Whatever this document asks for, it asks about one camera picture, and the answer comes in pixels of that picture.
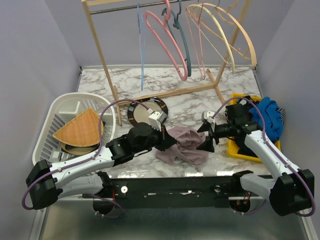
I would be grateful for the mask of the mauve tank top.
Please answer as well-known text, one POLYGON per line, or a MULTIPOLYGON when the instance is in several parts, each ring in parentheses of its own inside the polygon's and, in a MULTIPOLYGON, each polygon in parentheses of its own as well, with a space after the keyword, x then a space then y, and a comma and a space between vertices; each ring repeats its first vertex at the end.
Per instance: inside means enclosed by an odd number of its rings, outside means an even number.
POLYGON ((157 150, 155 152, 155 156, 161 161, 171 165, 175 161, 201 165, 208 159, 209 153, 207 151, 197 150, 197 147, 206 140, 204 132, 198 133, 191 127, 183 126, 175 126, 167 132, 177 143, 165 151, 157 150))

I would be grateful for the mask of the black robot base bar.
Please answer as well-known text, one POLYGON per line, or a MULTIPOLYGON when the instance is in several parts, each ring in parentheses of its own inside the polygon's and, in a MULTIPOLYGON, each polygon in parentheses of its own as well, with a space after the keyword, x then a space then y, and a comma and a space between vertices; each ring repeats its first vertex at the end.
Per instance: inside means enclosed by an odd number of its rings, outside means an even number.
POLYGON ((248 212, 250 195, 234 190, 231 176, 117 178, 99 172, 99 198, 111 199, 123 209, 232 208, 248 212))

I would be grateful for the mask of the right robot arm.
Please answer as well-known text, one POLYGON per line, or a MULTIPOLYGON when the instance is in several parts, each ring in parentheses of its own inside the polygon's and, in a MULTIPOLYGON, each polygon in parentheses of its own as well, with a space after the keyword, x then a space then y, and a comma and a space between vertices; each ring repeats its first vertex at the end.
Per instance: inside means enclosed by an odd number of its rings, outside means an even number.
POLYGON ((221 138, 231 137, 253 152, 272 176, 272 179, 265 179, 249 170, 237 172, 232 176, 230 191, 236 196, 251 192, 262 197, 279 216, 300 215, 306 209, 310 209, 307 216, 313 215, 316 210, 313 173, 288 160, 268 138, 265 123, 249 121, 242 104, 228 105, 226 115, 226 123, 216 124, 215 112, 202 113, 198 132, 208 135, 197 149, 213 153, 214 145, 221 138))

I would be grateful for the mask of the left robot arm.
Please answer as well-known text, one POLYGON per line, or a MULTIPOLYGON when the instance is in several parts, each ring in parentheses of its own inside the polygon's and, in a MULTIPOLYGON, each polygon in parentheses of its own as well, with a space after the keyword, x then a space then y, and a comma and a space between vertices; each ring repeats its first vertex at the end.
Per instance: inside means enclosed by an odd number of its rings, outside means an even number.
POLYGON ((152 148, 165 151, 177 143, 164 125, 155 129, 141 122, 127 134, 115 138, 88 154, 64 162, 38 161, 26 178, 27 190, 22 197, 26 210, 49 207, 60 197, 83 194, 84 190, 66 185, 90 173, 112 168, 131 161, 135 155, 148 153, 152 148))

